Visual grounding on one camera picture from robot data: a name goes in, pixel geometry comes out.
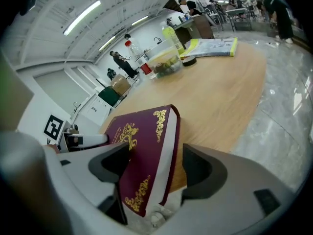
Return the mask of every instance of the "yellow bottle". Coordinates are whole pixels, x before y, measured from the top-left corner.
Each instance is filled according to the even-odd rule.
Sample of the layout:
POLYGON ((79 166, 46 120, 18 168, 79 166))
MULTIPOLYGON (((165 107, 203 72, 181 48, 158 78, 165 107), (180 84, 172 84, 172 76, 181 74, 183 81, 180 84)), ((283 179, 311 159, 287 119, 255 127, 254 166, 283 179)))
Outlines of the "yellow bottle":
POLYGON ((175 47, 178 50, 179 54, 184 53, 185 49, 182 46, 180 40, 178 39, 178 37, 177 37, 177 35, 175 33, 175 30, 172 27, 168 26, 166 23, 162 23, 161 26, 162 26, 163 36, 166 39, 171 39, 173 41, 173 43, 175 44, 175 47))

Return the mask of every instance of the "plastic bottle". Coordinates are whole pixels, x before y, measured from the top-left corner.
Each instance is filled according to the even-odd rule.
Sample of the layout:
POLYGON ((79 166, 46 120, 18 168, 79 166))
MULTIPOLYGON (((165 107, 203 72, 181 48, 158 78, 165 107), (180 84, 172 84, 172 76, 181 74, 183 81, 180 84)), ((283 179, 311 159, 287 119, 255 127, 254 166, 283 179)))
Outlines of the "plastic bottle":
POLYGON ((147 75, 150 79, 154 79, 156 75, 152 72, 150 67, 147 65, 146 59, 143 56, 144 53, 142 52, 142 50, 129 40, 125 43, 125 46, 128 48, 129 54, 131 55, 132 59, 134 60, 136 65, 138 65, 141 68, 143 73, 147 75))
POLYGON ((185 49, 182 46, 181 42, 179 41, 179 39, 175 33, 175 30, 172 27, 168 26, 166 24, 166 22, 162 22, 160 25, 162 26, 163 36, 166 39, 171 39, 174 42, 174 45, 175 45, 176 49, 178 50, 179 54, 184 53, 185 49))
POLYGON ((128 40, 125 43, 125 46, 128 48, 129 54, 132 58, 134 58, 134 61, 143 55, 143 51, 140 49, 140 47, 134 45, 131 41, 128 40))

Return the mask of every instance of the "fluorescent light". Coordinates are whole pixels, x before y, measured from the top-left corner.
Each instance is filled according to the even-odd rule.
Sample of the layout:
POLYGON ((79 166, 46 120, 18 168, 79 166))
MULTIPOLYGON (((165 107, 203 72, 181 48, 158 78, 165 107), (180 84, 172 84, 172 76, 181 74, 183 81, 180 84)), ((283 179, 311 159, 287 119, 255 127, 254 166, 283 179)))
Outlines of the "fluorescent light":
POLYGON ((107 46, 110 42, 112 42, 114 40, 115 36, 114 37, 111 37, 110 40, 108 40, 104 45, 102 45, 100 48, 99 48, 99 51, 102 51, 105 46, 107 46))
POLYGON ((141 22, 142 20, 145 20, 146 18, 148 18, 148 16, 145 16, 144 18, 139 19, 139 20, 137 20, 136 22, 133 22, 133 23, 132 23, 132 26, 135 25, 135 24, 137 24, 137 23, 139 23, 139 22, 141 22))
POLYGON ((35 6, 36 6, 36 5, 34 4, 34 5, 29 9, 29 11, 31 11, 33 8, 35 8, 35 6))
POLYGON ((79 16, 66 28, 63 34, 67 36, 86 15, 88 15, 93 9, 98 7, 100 4, 101 4, 100 0, 97 0, 92 5, 90 5, 86 10, 79 14, 79 16))

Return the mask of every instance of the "round table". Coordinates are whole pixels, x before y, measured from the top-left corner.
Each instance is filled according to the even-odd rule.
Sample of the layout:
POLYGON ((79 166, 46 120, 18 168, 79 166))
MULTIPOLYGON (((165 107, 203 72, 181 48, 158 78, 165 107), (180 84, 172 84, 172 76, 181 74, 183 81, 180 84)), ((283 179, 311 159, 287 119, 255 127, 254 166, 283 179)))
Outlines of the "round table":
POLYGON ((234 57, 201 57, 197 63, 158 80, 146 81, 108 116, 173 104, 180 117, 175 173, 170 192, 186 185, 182 144, 230 152, 259 103, 266 58, 252 45, 238 42, 234 57))

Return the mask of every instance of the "cardboard box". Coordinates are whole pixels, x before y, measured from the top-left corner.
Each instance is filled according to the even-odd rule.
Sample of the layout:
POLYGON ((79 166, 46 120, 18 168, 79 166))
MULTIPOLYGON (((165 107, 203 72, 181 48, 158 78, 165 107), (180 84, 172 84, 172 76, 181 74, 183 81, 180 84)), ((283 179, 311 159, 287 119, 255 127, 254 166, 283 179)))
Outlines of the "cardboard box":
POLYGON ((123 95, 131 86, 121 74, 115 76, 115 78, 111 81, 111 85, 113 90, 115 90, 120 95, 123 95))

